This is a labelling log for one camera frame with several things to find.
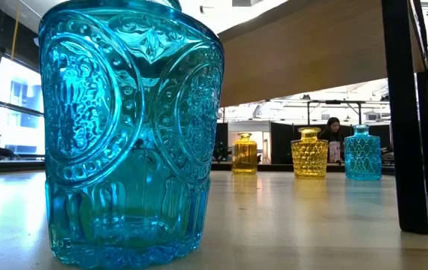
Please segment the glass vessel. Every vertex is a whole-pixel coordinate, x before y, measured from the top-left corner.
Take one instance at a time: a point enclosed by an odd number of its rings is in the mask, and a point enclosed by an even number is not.
[[[73,0],[40,26],[51,249],[83,269],[197,248],[224,70],[177,0]]]
[[[354,126],[354,135],[345,138],[346,177],[353,180],[381,178],[381,140],[369,135],[369,126]]]
[[[328,142],[318,139],[317,127],[299,129],[301,139],[291,142],[294,174],[302,178],[323,178],[326,176]]]
[[[251,139],[251,133],[239,133],[239,139],[232,147],[232,172],[258,172],[258,144]]]

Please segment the window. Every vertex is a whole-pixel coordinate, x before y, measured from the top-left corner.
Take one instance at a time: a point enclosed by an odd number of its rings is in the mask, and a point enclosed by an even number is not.
[[[42,113],[41,75],[3,58],[0,62],[0,101]]]
[[[377,113],[367,113],[366,114],[366,120],[367,121],[376,121],[378,120],[379,115]]]
[[[0,107],[0,147],[16,154],[44,154],[44,117]]]

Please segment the bottle neck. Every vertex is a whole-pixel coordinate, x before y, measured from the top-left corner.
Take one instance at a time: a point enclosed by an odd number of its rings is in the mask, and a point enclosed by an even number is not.
[[[301,131],[302,140],[316,140],[318,138],[318,133],[313,130],[303,130]]]
[[[249,140],[251,139],[251,135],[250,133],[239,133],[239,138],[241,140]]]
[[[363,124],[354,126],[355,136],[369,136],[369,127]]]

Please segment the black metal table leg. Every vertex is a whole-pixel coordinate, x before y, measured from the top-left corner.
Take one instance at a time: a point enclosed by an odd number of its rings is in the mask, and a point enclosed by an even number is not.
[[[311,125],[311,112],[310,112],[310,105],[311,102],[308,101],[307,103],[307,125],[310,126]]]
[[[423,9],[419,0],[414,1],[414,6],[417,14],[423,14]],[[423,41],[424,51],[427,53],[427,34],[424,17],[419,16],[420,34]],[[424,174],[426,177],[426,191],[428,193],[428,55],[425,55],[426,70],[417,73],[417,96],[419,99],[419,116],[421,123],[421,138],[423,141],[423,156],[424,156]]]
[[[362,118],[362,115],[363,115],[363,111],[361,110],[361,102],[358,102],[357,103],[357,108],[359,109],[359,112],[357,113],[357,117],[359,118],[359,125],[362,125],[363,124],[363,118]]]
[[[396,190],[401,230],[428,234],[428,196],[420,122],[411,56],[408,0],[382,0],[384,43],[396,164]],[[421,74],[421,121],[428,154],[428,71]]]

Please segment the blue glass jar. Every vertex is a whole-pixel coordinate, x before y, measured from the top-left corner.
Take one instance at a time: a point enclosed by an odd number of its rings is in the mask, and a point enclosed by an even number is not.
[[[369,126],[354,126],[354,136],[345,138],[346,177],[353,180],[381,178],[381,140],[369,135]]]
[[[73,0],[40,27],[51,249],[167,263],[203,233],[224,53],[178,0]]]

